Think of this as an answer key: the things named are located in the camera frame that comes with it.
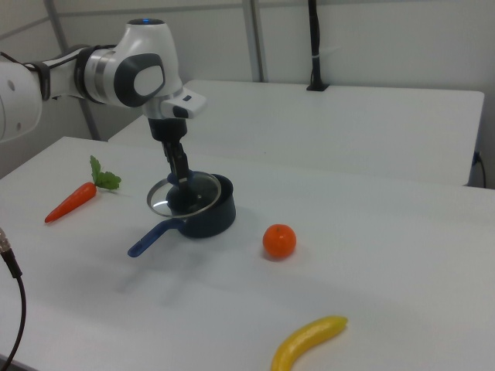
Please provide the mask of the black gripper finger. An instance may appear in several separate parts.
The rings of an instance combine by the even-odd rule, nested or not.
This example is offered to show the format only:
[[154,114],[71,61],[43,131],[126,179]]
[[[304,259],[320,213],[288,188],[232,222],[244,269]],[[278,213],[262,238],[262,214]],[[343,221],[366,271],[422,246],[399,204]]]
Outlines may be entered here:
[[188,158],[180,142],[172,143],[172,173],[178,184],[187,183],[190,177]]
[[175,160],[174,160],[174,153],[173,153],[173,145],[167,141],[162,142],[162,149],[164,151],[165,157],[167,159],[167,162],[169,163],[170,167],[170,172],[172,174],[176,173],[176,166],[175,166]]

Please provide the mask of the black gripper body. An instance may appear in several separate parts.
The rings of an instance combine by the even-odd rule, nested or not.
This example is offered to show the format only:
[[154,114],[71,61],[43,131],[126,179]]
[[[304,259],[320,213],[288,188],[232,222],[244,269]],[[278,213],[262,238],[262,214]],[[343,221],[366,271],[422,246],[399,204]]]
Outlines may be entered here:
[[148,119],[152,137],[162,143],[179,143],[187,133],[183,118]]

